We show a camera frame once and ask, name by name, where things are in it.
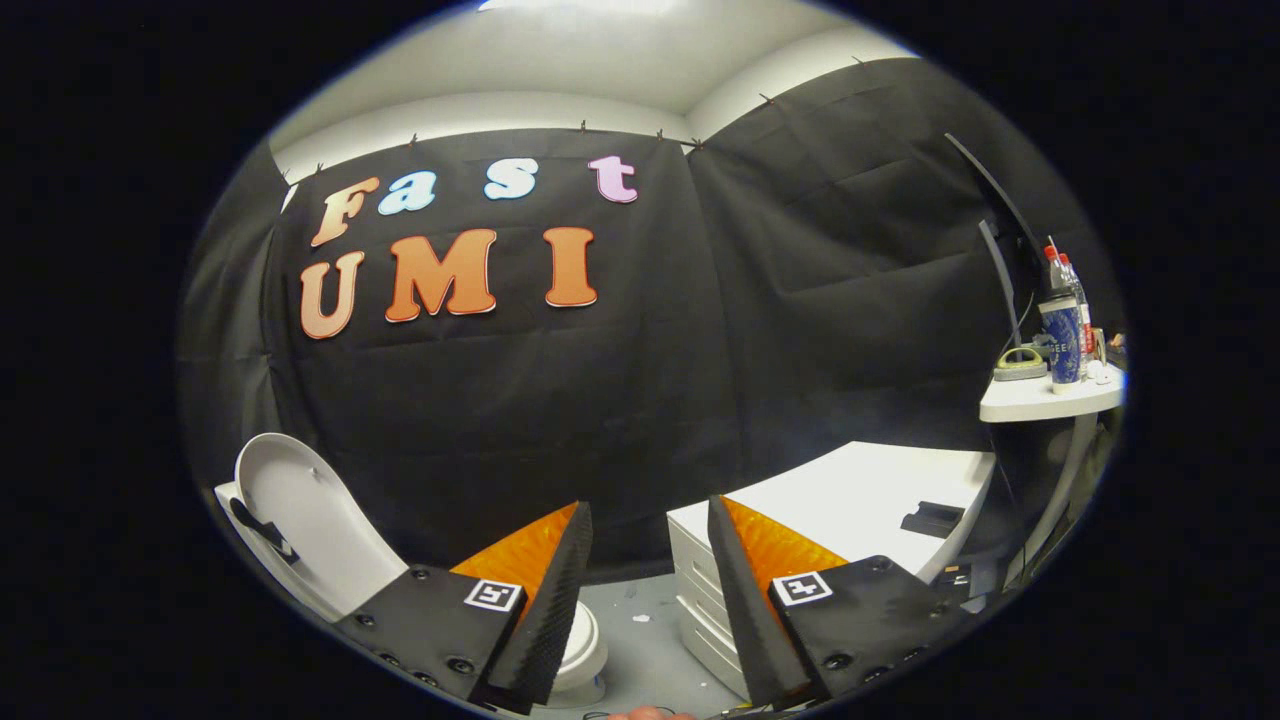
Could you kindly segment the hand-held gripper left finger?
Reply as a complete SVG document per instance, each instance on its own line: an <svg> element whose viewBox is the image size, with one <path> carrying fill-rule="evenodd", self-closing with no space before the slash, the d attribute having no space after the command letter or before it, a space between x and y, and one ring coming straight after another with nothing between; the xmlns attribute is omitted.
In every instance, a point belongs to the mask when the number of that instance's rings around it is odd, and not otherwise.
<svg viewBox="0 0 1280 720"><path fill-rule="evenodd" d="M415 564L337 630L460 702L527 714L552 693L593 546L573 502L451 568Z"/></svg>

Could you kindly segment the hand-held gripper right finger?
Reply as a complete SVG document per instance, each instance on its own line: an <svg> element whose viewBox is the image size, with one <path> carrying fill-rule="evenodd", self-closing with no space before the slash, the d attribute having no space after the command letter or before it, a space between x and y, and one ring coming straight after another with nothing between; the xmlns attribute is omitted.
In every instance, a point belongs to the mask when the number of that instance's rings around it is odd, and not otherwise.
<svg viewBox="0 0 1280 720"><path fill-rule="evenodd" d="M865 694L977 619L883 555L850 562L723 495L708 502L708 533L755 706Z"/></svg>

